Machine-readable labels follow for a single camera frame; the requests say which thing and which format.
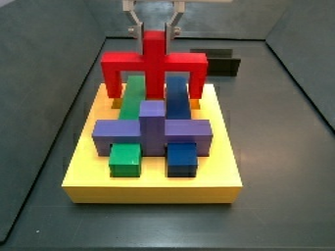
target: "purple block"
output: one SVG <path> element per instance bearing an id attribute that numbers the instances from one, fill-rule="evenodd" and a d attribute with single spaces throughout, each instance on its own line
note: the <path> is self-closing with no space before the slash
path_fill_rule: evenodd
<path id="1" fill-rule="evenodd" d="M 139 117 L 165 117 L 166 103 L 162 100 L 145 100 L 141 106 Z"/>
<path id="2" fill-rule="evenodd" d="M 138 120 L 99 120 L 92 133 L 100 156 L 110 155 L 114 143 L 141 143 L 141 122 Z"/>
<path id="3" fill-rule="evenodd" d="M 213 138 L 209 120 L 166 120 L 166 142 L 197 143 L 198 156 L 210 155 Z"/>
<path id="4" fill-rule="evenodd" d="M 139 119 L 143 156 L 163 156 L 166 154 L 165 101 L 143 101 Z"/>

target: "green block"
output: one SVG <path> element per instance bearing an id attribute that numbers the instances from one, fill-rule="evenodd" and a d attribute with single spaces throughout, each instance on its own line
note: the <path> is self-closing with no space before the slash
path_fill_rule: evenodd
<path id="1" fill-rule="evenodd" d="M 142 174 L 142 145 L 112 144 L 108 165 L 112 176 L 139 177 Z"/>
<path id="2" fill-rule="evenodd" d="M 146 100 L 146 79 L 142 75 L 128 78 L 123 95 L 119 119 L 138 120 L 141 114 L 141 103 Z"/>

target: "yellow block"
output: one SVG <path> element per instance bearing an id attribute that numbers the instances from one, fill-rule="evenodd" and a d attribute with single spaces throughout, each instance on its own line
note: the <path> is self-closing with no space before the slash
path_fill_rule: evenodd
<path id="1" fill-rule="evenodd" d="M 75 203 L 234 203 L 242 189 L 235 156 L 213 84 L 206 84 L 193 119 L 211 121 L 210 157 L 199 157 L 197 177 L 167 177 L 165 157 L 143 157 L 141 177 L 110 177 L 108 158 L 99 157 L 92 131 L 96 120 L 118 118 L 104 84 L 82 132 L 63 188 Z"/>

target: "red arch block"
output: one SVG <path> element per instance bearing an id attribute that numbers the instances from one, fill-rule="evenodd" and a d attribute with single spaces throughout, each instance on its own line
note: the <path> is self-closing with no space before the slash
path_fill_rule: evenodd
<path id="1" fill-rule="evenodd" d="M 171 53 L 166 55 L 166 33 L 146 31 L 143 51 L 107 52 L 100 65 L 110 98 L 122 94 L 122 71 L 145 72 L 147 98 L 165 98 L 166 72 L 190 72 L 189 93 L 191 99 L 201 99 L 207 74 L 207 57 L 205 53 Z"/>

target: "blue block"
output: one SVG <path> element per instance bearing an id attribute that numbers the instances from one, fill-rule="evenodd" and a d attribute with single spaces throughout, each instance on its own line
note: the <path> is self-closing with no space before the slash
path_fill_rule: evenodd
<path id="1" fill-rule="evenodd" d="M 167 119 L 191 120 L 186 78 L 182 76 L 167 77 Z"/>
<path id="2" fill-rule="evenodd" d="M 167 145 L 167 177 L 197 177 L 198 159 L 195 143 Z"/>

